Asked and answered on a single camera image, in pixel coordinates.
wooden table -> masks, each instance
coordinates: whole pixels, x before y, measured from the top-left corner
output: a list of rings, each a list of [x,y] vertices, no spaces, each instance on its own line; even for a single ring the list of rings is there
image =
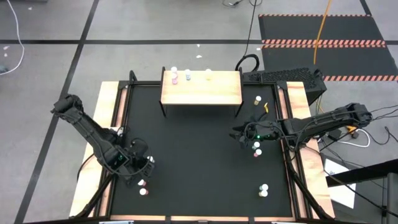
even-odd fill
[[[116,103],[116,95],[118,92],[119,82],[103,82],[96,110],[93,119],[102,127],[110,127],[113,116],[114,106]],[[292,109],[293,116],[295,118],[307,118],[311,116],[310,109],[307,103],[307,97],[303,83],[301,82],[288,82],[287,92],[290,99],[290,107]],[[124,110],[124,99],[126,98],[127,90],[123,89],[119,100],[119,110],[117,112],[116,126],[121,125],[121,119]],[[286,104],[284,101],[284,93],[279,90],[279,96],[282,105],[282,112],[284,118],[287,118]],[[316,140],[312,139],[307,144],[312,149],[318,150],[318,144]],[[86,152],[83,161],[92,154],[93,148],[87,144]],[[326,184],[326,178],[323,173],[322,159],[319,154],[313,152],[311,149],[303,148],[300,151],[301,159],[303,164],[303,170],[305,174],[305,181],[307,188],[314,196],[315,200],[320,206],[327,212],[331,217],[334,217],[334,211],[331,204],[328,186]],[[297,161],[293,160],[293,165],[297,170]],[[98,188],[102,167],[98,164],[96,159],[88,161],[86,166],[81,170],[80,178],[76,186],[75,196],[72,202],[70,216],[76,215],[80,212],[87,202],[90,200],[92,195]],[[298,209],[300,211],[300,217],[306,218],[305,204],[301,191],[296,186],[297,198],[298,198]],[[103,195],[101,208],[99,215],[105,215],[106,206],[108,202],[109,186],[105,190]],[[317,215],[313,211],[313,217],[317,218]],[[294,221],[293,217],[260,217],[255,218],[257,222],[265,221],[280,221],[288,222]],[[145,215],[123,215],[123,216],[111,216],[112,220],[165,220],[165,216],[145,216]],[[248,222],[248,217],[171,217],[172,221],[185,220],[185,221],[197,221],[197,220],[208,220],[208,221],[241,221]]]
[[[239,71],[177,71],[178,82],[172,83],[172,72],[163,70],[160,107],[163,105],[242,105],[241,73]]]

